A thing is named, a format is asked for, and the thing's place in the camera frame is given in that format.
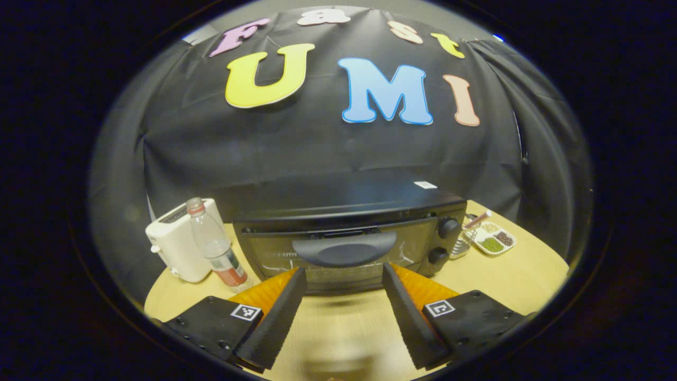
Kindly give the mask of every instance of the letter m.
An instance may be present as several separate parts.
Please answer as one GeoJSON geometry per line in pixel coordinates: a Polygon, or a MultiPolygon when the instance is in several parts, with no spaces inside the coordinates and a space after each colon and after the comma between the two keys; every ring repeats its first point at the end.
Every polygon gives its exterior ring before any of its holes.
{"type": "Polygon", "coordinates": [[[431,124],[433,116],[428,112],[423,79],[425,72],[419,68],[402,65],[397,68],[393,80],[388,82],[373,62],[364,58],[343,58],[338,65],[348,72],[350,107],[343,111],[343,120],[348,123],[369,123],[376,120],[376,111],[369,108],[369,95],[383,117],[391,121],[400,100],[404,108],[399,118],[405,123],[431,124]]]}

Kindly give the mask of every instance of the green beans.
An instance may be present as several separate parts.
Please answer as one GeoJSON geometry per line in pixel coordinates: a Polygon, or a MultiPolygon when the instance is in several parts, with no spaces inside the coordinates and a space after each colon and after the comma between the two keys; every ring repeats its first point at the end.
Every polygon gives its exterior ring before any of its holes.
{"type": "Polygon", "coordinates": [[[485,249],[489,250],[492,253],[500,252],[501,250],[503,250],[503,245],[501,245],[494,238],[485,239],[484,241],[482,241],[482,246],[484,246],[485,249]]]}

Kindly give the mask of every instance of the seeds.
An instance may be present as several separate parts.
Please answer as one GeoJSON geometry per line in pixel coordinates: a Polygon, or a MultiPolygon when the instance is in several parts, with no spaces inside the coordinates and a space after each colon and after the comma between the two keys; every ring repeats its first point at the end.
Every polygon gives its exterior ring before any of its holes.
{"type": "Polygon", "coordinates": [[[483,224],[482,229],[486,230],[487,233],[493,233],[495,231],[498,231],[498,226],[494,224],[483,224]]]}
{"type": "Polygon", "coordinates": [[[505,246],[512,246],[512,238],[508,237],[508,235],[505,232],[498,233],[496,235],[496,239],[503,242],[505,246]]]}
{"type": "Polygon", "coordinates": [[[482,241],[482,246],[484,246],[485,249],[489,250],[492,253],[500,252],[503,250],[503,245],[501,245],[498,241],[496,241],[493,238],[487,238],[484,241],[482,241]]]}

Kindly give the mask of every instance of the toaster oven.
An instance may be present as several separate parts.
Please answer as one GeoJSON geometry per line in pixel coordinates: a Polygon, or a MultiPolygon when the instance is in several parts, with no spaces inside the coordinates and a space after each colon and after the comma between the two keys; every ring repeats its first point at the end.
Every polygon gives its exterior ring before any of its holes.
{"type": "Polygon", "coordinates": [[[303,267],[309,294],[380,287],[385,262],[434,274],[466,210],[459,196],[391,170],[285,178],[210,196],[232,214],[262,281],[303,267]]]}

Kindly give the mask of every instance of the water bottle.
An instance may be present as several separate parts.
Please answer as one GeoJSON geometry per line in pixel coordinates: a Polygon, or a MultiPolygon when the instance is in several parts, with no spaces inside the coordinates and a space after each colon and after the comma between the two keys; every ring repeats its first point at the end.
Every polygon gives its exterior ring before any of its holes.
{"type": "Polygon", "coordinates": [[[206,212],[202,199],[194,197],[186,201],[185,206],[190,215],[190,230],[195,244],[211,263],[212,270],[236,294],[249,288],[247,273],[235,257],[223,226],[206,212]]]}

